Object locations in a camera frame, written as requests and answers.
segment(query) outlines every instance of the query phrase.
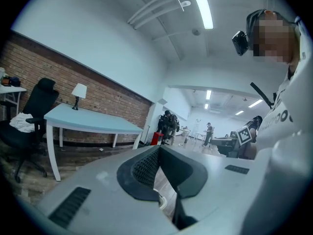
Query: head-mounted camera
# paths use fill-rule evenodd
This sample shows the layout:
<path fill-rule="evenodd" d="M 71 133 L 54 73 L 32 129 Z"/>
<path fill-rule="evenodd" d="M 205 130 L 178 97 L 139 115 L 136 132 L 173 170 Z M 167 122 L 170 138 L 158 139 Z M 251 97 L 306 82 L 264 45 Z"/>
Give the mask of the head-mounted camera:
<path fill-rule="evenodd" d="M 249 49 L 247 36 L 241 30 L 233 36 L 232 41 L 239 56 L 245 54 L 245 52 Z"/>

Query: red trash can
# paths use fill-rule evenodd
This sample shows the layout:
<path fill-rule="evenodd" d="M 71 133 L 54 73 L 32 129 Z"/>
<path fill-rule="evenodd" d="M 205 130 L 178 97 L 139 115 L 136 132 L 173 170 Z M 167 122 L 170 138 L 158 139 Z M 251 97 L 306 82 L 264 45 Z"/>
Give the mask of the red trash can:
<path fill-rule="evenodd" d="M 162 137 L 164 136 L 164 134 L 160 133 L 160 132 L 155 132 L 153 134 L 153 138 L 151 141 L 151 145 L 156 145 L 159 141 L 162 141 Z"/>

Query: chair backrest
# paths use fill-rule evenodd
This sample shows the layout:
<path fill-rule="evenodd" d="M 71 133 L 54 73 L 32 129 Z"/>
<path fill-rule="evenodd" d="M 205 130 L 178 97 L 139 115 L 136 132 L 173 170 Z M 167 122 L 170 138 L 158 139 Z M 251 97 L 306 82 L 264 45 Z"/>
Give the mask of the chair backrest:
<path fill-rule="evenodd" d="M 34 118 L 42 118 L 51 110 L 59 93 L 53 89 L 55 82 L 48 78 L 42 78 L 35 85 L 23 113 L 31 114 Z"/>

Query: white lampshade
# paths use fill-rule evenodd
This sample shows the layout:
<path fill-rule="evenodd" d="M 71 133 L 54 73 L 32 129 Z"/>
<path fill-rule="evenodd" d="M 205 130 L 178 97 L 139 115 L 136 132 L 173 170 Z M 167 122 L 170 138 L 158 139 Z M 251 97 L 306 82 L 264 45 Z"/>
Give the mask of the white lampshade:
<path fill-rule="evenodd" d="M 83 84 L 77 84 L 72 94 L 81 98 L 86 98 L 87 86 Z"/>

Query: brick wall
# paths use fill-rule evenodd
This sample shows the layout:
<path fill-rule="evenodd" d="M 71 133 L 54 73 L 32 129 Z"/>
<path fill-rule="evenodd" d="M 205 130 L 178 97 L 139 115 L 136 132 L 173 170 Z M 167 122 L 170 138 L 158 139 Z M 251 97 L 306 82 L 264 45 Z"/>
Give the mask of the brick wall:
<path fill-rule="evenodd" d="M 85 99 L 80 99 L 79 107 L 122 117 L 140 128 L 146 122 L 150 101 L 17 33 L 12 33 L 3 47 L 0 67 L 5 68 L 9 76 L 19 77 L 21 86 L 27 89 L 21 95 L 20 112 L 35 84 L 47 77 L 56 82 L 55 89 L 60 93 L 55 106 L 61 102 L 73 105 L 75 97 L 71 92 L 77 83 L 81 83 L 87 86 L 87 95 Z M 117 142 L 132 142 L 135 138 L 136 135 L 118 135 Z M 57 128 L 54 128 L 54 139 L 58 140 Z M 63 139 L 72 142 L 112 143 L 113 135 L 63 130 Z"/>

